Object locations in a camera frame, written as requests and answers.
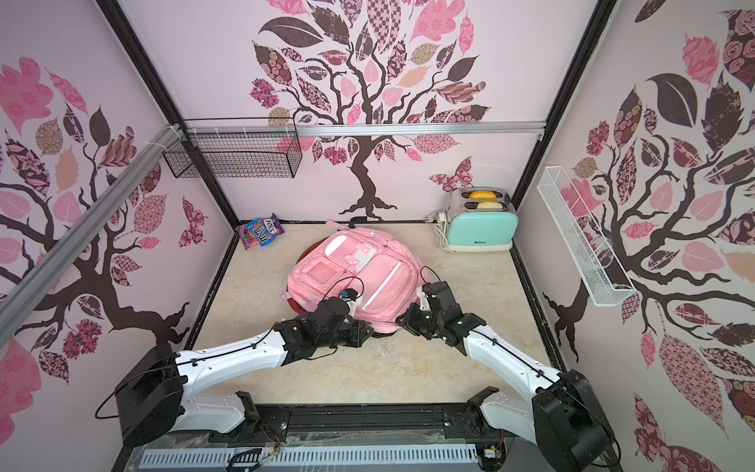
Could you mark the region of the pink backpack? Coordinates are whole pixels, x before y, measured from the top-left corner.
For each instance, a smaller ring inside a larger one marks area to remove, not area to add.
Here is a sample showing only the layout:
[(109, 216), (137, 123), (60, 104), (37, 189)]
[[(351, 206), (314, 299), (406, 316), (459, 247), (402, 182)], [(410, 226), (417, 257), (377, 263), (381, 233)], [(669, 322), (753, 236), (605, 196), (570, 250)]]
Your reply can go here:
[(334, 234), (295, 265), (283, 299), (310, 312), (322, 298), (352, 288), (358, 294), (354, 318), (368, 322), (376, 334), (394, 334), (396, 319), (418, 301), (424, 264), (387, 232), (334, 221), (327, 225)]

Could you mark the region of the red backpack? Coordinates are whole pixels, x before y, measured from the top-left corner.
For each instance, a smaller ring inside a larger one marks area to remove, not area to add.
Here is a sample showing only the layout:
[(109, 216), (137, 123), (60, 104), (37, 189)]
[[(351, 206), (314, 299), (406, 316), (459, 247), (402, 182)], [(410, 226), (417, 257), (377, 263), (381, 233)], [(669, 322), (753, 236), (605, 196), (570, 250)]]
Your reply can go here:
[[(312, 244), (310, 247), (308, 247), (305, 251), (302, 252), (302, 254), (297, 259), (297, 264), (300, 263), (300, 261), (304, 260), (312, 251), (316, 250), (320, 244), (324, 242), (324, 239)], [(283, 297), (284, 301), (289, 305), (289, 307), (297, 314), (302, 315), (306, 312), (306, 310), (293, 298), (288, 298), (287, 296)]]

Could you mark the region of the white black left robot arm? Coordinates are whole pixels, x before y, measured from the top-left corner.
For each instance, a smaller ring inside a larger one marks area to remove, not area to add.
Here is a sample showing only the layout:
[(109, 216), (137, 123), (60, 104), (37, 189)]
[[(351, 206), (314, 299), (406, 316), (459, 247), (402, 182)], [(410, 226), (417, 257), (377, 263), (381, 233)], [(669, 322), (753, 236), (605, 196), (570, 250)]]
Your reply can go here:
[(311, 360), (321, 348), (358, 348), (374, 334), (354, 318), (352, 300), (331, 297), (314, 312), (275, 323), (258, 336), (199, 351), (151, 348), (114, 391), (122, 443), (144, 446), (171, 432), (211, 432), (247, 441), (261, 428), (251, 395), (208, 395), (249, 373)]

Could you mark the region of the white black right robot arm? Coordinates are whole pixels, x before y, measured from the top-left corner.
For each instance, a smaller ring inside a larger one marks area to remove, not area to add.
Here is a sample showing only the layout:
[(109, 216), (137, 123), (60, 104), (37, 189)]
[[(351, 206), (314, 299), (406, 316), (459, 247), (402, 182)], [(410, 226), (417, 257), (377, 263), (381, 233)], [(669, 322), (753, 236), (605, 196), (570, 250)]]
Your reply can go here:
[(465, 313), (445, 281), (417, 289), (397, 324), (426, 339), (440, 339), (484, 365), (519, 395), (490, 393), (479, 410), (487, 424), (536, 444), (556, 471), (583, 471), (617, 452), (609, 420), (584, 375), (540, 363), (506, 341), (473, 313)]

